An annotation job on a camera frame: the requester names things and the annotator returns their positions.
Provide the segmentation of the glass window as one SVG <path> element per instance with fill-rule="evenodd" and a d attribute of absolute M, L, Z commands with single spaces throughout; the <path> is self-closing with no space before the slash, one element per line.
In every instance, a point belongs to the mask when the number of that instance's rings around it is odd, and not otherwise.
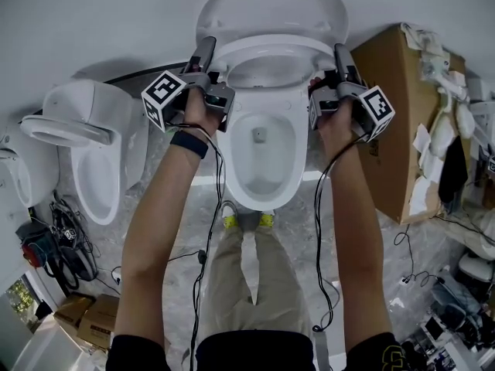
<path fill-rule="evenodd" d="M 37 306 L 32 290 L 21 277 L 15 281 L 5 292 L 9 304 L 25 325 L 32 324 Z"/>

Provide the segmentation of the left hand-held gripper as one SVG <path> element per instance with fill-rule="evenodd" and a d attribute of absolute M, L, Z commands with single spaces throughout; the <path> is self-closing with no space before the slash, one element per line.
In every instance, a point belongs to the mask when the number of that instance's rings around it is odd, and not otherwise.
<path fill-rule="evenodd" d="M 213 59 L 216 43 L 213 36 L 203 38 L 197 46 L 197 56 L 191 56 L 185 66 L 185 73 L 175 75 L 166 70 L 142 91 L 145 113 L 162 132 L 171 127 L 179 127 L 179 123 L 173 123 L 172 119 L 185 110 L 188 93 L 192 88 L 201 90 L 207 108 L 222 114 L 218 130 L 227 131 L 235 91 L 225 82 L 212 83 L 206 73 Z"/>

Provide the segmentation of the idle grey hand-held gripper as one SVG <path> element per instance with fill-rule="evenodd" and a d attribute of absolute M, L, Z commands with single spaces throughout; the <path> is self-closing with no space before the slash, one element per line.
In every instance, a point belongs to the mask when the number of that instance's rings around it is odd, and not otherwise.
<path fill-rule="evenodd" d="M 51 202 L 49 207 L 62 258 L 79 279 L 94 280 L 97 277 L 97 266 L 93 245 L 76 213 L 65 202 Z"/>

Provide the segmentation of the white oval plastic pod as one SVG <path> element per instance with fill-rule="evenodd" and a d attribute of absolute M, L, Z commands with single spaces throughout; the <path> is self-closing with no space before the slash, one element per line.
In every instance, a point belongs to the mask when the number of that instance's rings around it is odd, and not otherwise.
<path fill-rule="evenodd" d="M 448 147 L 455 138 L 455 132 L 451 124 L 450 116 L 441 113 L 432 126 L 430 152 L 439 158 L 444 158 Z"/>
<path fill-rule="evenodd" d="M 470 139 L 476 129 L 476 122 L 466 104 L 457 104 L 456 123 L 462 138 Z"/>

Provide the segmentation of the black cloth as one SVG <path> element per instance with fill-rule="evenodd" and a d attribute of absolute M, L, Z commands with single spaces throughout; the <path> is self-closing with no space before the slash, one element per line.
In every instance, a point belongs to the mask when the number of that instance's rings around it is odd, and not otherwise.
<path fill-rule="evenodd" d="M 442 203 L 454 200 L 468 179 L 461 137 L 457 136 L 447 148 L 439 182 L 439 198 Z"/>

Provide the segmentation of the person's left shoe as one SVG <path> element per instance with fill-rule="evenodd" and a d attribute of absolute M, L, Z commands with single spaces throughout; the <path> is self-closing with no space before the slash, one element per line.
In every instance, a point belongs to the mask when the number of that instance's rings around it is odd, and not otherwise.
<path fill-rule="evenodd" d="M 224 201 L 221 206 L 221 216 L 226 230 L 238 226 L 237 208 L 231 201 Z"/>

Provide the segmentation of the person's dark shirt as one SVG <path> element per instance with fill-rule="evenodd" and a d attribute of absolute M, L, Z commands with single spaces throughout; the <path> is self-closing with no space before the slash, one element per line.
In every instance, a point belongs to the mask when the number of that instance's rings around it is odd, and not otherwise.
<path fill-rule="evenodd" d="M 133 335 L 118 335 L 106 371 L 172 371 L 164 348 Z M 309 337 L 296 332 L 245 330 L 204 339 L 196 350 L 196 371 L 316 371 Z M 364 340 L 346 355 L 345 371 L 411 371 L 390 332 Z"/>

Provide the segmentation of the person's left hand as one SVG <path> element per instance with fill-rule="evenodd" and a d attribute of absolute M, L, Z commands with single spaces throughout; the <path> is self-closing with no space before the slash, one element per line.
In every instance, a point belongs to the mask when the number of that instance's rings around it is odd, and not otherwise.
<path fill-rule="evenodd" d="M 217 111 L 212 111 L 204 104 L 203 93 L 198 88 L 189 89 L 186 102 L 184 122 L 198 124 L 209 136 L 212 136 L 220 126 L 222 117 Z"/>

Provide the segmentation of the white egg-shaped toilet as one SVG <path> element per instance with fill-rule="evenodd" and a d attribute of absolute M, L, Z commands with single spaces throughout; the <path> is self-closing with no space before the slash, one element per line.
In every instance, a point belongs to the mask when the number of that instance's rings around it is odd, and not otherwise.
<path fill-rule="evenodd" d="M 29 137 L 18 123 L 9 123 L 0 136 L 0 162 L 8 169 L 26 208 L 49 197 L 60 178 L 56 146 Z"/>

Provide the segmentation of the white tall-backed toilet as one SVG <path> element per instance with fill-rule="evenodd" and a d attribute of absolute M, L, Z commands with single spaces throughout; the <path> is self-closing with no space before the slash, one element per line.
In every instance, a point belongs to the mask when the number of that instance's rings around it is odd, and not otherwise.
<path fill-rule="evenodd" d="M 73 180 L 85 213 L 106 226 L 144 172 L 149 121 L 142 102 L 119 87 L 75 80 L 50 90 L 41 114 L 26 115 L 28 136 L 70 149 Z"/>

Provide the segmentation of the person's beige trousers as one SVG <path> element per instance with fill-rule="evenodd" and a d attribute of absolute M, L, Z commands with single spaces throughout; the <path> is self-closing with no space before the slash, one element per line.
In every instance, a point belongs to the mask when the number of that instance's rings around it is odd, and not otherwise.
<path fill-rule="evenodd" d="M 311 320 L 302 288 L 274 230 L 260 226 L 254 232 L 259 271 L 256 300 L 241 270 L 243 239 L 241 228 L 232 226 L 218 244 L 201 305 L 201 335 L 257 330 L 310 337 Z"/>

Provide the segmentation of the crumpled white plastic wrap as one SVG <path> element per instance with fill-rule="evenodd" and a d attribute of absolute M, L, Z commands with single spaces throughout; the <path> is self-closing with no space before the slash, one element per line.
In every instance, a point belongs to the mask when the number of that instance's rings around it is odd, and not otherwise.
<path fill-rule="evenodd" d="M 442 43 L 437 33 L 407 22 L 402 22 L 400 28 L 405 34 L 406 43 L 410 49 L 422 50 L 438 56 L 442 55 Z"/>

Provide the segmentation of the large brown cardboard box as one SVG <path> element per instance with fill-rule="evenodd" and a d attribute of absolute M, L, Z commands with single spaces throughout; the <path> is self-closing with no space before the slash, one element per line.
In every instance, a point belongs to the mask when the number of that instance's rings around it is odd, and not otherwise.
<path fill-rule="evenodd" d="M 379 86 L 395 116 L 384 132 L 360 149 L 360 160 L 374 204 L 399 224 L 413 223 L 434 216 L 440 209 L 439 184 L 428 189 L 427 211 L 409 215 L 409 201 L 419 176 L 419 153 L 412 145 L 418 126 L 430 136 L 432 126 L 443 113 L 447 97 L 438 86 L 421 79 L 421 53 L 410 49 L 400 26 L 392 26 L 353 50 L 352 56 L 369 87 Z M 447 113 L 460 136 L 455 119 L 457 104 Z M 467 170 L 469 142 L 461 138 Z"/>

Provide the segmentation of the white paper sheets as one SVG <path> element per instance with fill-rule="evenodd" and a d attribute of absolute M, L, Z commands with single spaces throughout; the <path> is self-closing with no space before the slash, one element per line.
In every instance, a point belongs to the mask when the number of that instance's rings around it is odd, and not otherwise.
<path fill-rule="evenodd" d="M 439 184 L 444 161 L 430 151 L 431 136 L 427 128 L 418 126 L 415 140 L 412 142 L 418 151 L 419 176 L 415 180 L 414 188 L 409 201 L 409 215 L 416 216 L 427 211 L 427 192 L 432 183 Z"/>

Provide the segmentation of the person's left forearm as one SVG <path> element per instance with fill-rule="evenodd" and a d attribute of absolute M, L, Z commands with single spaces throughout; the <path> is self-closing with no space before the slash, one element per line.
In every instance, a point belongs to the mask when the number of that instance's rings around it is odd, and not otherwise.
<path fill-rule="evenodd" d="M 198 131 L 185 131 L 206 140 Z M 115 335 L 138 336 L 165 346 L 163 280 L 201 160 L 185 148 L 169 145 L 138 203 L 123 248 Z"/>

